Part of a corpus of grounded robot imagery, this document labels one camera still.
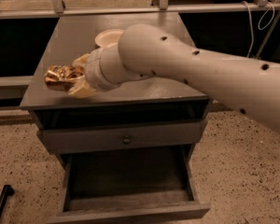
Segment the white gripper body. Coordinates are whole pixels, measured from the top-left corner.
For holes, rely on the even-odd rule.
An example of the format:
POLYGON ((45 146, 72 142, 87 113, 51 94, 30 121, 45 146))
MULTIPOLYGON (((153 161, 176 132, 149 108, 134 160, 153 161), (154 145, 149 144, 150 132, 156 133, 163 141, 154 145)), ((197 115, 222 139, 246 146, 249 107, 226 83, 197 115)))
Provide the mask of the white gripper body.
POLYGON ((135 62, 136 54, 115 44, 105 49, 91 52, 85 64, 85 78, 91 87, 98 91, 111 91, 123 83, 151 78, 126 62, 135 62))

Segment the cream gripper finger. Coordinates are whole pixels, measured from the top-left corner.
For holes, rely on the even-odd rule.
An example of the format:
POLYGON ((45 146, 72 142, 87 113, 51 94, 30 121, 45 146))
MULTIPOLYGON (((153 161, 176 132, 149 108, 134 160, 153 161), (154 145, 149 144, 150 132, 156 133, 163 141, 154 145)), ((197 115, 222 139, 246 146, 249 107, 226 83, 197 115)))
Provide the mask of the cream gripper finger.
POLYGON ((90 54, 86 53, 78 58, 76 58, 73 62, 72 62, 72 66, 73 67, 82 67, 84 68, 86 65, 87 60, 89 59, 90 54))
POLYGON ((68 90, 68 94, 72 97, 88 98, 96 94, 96 89, 84 77, 70 79, 69 82, 71 83, 71 88, 68 90))

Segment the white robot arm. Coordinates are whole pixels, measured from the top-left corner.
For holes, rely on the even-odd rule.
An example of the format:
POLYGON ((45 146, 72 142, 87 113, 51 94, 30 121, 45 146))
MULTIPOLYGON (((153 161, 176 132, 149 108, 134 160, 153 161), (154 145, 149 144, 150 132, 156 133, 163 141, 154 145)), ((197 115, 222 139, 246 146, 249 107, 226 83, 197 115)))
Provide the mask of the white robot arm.
POLYGON ((136 24, 94 50, 69 94, 86 98, 150 77, 179 81, 280 133, 280 63, 197 49, 160 28, 136 24))

